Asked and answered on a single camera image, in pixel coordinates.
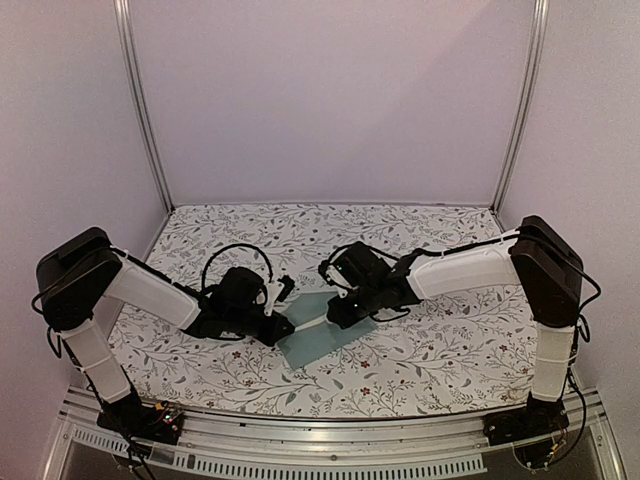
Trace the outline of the green white glue stick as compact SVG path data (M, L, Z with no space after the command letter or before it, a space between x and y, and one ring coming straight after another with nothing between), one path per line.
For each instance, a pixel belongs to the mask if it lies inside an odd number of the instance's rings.
M295 332L296 332L296 333L298 333L298 332L302 332L302 331L304 331L304 330L307 330L307 329L310 329L310 328L314 328L314 327L316 327L316 326L323 325L323 324L325 324L326 322L327 322L327 319L326 319L326 318L324 318L324 317L319 317L319 318L316 318L316 319L314 319L314 320L308 321L308 322L306 322L306 323L304 323L304 324L298 325L298 326L296 327L296 329L295 329Z

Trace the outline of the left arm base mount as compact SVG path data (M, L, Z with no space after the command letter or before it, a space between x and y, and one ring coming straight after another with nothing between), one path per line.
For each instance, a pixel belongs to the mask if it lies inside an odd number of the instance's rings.
M183 425L178 416L169 420L168 411L145 406L133 397L105 403L97 419L103 429L118 433L126 440L143 439L156 443L177 445Z

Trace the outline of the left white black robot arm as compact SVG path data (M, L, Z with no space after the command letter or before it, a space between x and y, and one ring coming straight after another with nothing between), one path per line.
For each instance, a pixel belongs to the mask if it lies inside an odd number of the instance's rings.
M111 419L128 434L141 433L149 415L93 319L102 299L138 308L195 338L219 340L229 333L272 347L295 331L275 310L293 290L290 277L261 277L232 267L218 283L202 282L194 289L115 247L99 227L45 255L35 275L33 310L59 336Z

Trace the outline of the teal blue envelope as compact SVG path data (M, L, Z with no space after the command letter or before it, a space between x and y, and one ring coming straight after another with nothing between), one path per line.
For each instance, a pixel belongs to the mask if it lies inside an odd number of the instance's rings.
M288 303L282 314L295 326L319 317L327 319L328 301L332 292L301 293ZM334 351L371 334L377 324L370 319L342 330L328 321L323 325L294 332L277 342L277 347L293 370L305 367Z

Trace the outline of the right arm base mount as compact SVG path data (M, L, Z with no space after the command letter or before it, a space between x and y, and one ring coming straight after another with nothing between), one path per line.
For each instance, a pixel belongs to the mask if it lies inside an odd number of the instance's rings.
M568 426L569 419L562 406L525 406L483 417L483 434L491 446L551 434Z

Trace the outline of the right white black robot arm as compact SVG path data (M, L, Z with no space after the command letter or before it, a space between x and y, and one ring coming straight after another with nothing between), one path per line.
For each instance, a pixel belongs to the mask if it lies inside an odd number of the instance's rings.
M409 307L440 295L494 285L523 289L537 324L537 350L530 404L517 427L537 436L556 417L581 313L584 264L541 217L489 240L442 251L416 249L393 264L372 247L355 242L318 267L338 293L328 302L328 320L348 329L367 317Z

